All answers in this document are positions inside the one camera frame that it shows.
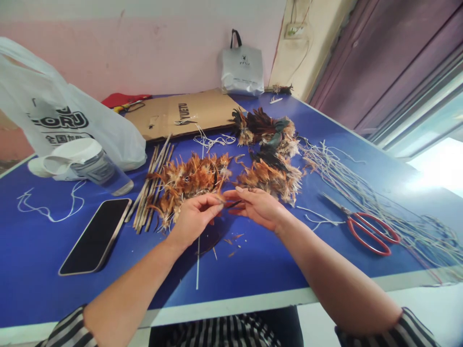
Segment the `striped sleeve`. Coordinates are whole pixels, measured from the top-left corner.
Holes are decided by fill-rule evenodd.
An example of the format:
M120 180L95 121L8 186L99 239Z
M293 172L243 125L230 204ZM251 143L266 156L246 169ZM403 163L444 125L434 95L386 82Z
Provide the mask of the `striped sleeve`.
M389 331L361 338L353 337L335 328L342 347L380 346L380 347L439 347L433 334L406 307L397 324Z
M98 346L91 332L83 324L84 306L67 315L53 329L45 341L36 347L96 347Z

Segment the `electrical outlet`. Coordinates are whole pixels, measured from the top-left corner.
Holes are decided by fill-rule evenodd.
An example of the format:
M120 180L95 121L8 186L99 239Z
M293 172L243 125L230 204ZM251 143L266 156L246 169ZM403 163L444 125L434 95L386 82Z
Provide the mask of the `electrical outlet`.
M305 36L306 27L306 23L288 23L286 25L285 39L302 39Z

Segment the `hand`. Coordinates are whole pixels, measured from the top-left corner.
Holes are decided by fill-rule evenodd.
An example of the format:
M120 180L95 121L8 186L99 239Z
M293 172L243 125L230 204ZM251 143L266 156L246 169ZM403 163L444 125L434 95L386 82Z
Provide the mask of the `hand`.
M238 186L235 189L223 193L224 198L229 200L226 206L242 200L228 211L230 214L249 217L277 235L285 221L293 217L277 199L262 189L249 191Z
M184 251L201 235L209 222L213 223L222 208L223 201L216 194L204 194L186 200L166 242Z

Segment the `shopping bag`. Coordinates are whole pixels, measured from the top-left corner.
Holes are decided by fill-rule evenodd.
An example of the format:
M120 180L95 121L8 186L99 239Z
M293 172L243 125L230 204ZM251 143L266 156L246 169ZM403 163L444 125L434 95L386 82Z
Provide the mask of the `shopping bag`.
M233 47L233 34L238 47ZM230 48L222 50L222 92L259 96L264 92L262 52L243 46L238 31L231 31Z
M0 37L0 109L24 131L39 156L65 142L90 137L124 171L146 161L146 141L131 122L5 37ZM56 179L80 177L69 170Z

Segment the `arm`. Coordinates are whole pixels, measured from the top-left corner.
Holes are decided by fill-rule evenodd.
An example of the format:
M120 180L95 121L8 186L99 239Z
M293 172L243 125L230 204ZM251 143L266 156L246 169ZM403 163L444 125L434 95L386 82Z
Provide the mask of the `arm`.
M276 233L325 311L342 330L364 336L385 332L398 322L402 309L374 281L268 193L236 187L224 196L243 200L230 210L231 214L249 217Z
M185 201L167 239L93 300L83 312L85 327L101 347L127 346L172 266L219 214L213 194Z

